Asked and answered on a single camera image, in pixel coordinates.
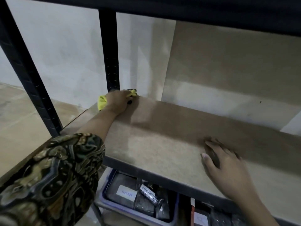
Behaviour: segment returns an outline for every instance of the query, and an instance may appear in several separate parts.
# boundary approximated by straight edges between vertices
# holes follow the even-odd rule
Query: person's left hand
[[[119,115],[120,113],[124,112],[128,101],[132,100],[133,97],[128,97],[128,95],[131,92],[129,90],[115,90],[112,92],[109,92],[107,97],[107,105],[104,107],[104,109],[111,110],[116,115]]]

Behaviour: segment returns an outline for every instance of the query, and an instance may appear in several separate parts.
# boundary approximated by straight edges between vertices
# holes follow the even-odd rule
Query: yellow cloth
[[[135,89],[129,89],[129,91],[131,92],[128,97],[130,96],[137,96],[137,90]],[[102,110],[107,104],[107,97],[105,95],[102,95],[102,96],[99,96],[98,97],[98,101],[97,101],[97,107],[98,107],[98,110]]]

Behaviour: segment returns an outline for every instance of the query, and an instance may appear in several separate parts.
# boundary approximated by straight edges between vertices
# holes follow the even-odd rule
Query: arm
[[[107,105],[82,126],[77,133],[92,133],[104,141],[115,118],[126,109],[127,102],[132,100],[132,97],[127,97],[129,94],[130,91],[128,90],[116,90],[108,93],[106,95]]]
[[[244,161],[220,143],[205,142],[219,158],[217,168],[207,154],[202,154],[210,178],[216,187],[241,209],[252,226],[279,226],[261,202]]]

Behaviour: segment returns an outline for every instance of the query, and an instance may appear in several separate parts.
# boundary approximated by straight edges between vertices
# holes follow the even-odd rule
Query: metal leg
[[[99,208],[95,205],[95,203],[93,202],[93,204],[91,205],[91,208],[96,216],[96,218],[98,219],[99,223],[101,226],[105,226],[105,223],[103,221],[103,218],[102,218],[102,215],[101,215],[101,212],[99,210]]]
[[[98,10],[108,92],[119,88],[116,12]]]
[[[62,124],[5,0],[0,0],[0,45],[52,137]]]

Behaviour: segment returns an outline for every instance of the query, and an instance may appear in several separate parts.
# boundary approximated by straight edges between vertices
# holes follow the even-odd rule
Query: sleeve
[[[104,154],[93,134],[50,140],[0,189],[0,225],[74,225],[95,198]]]

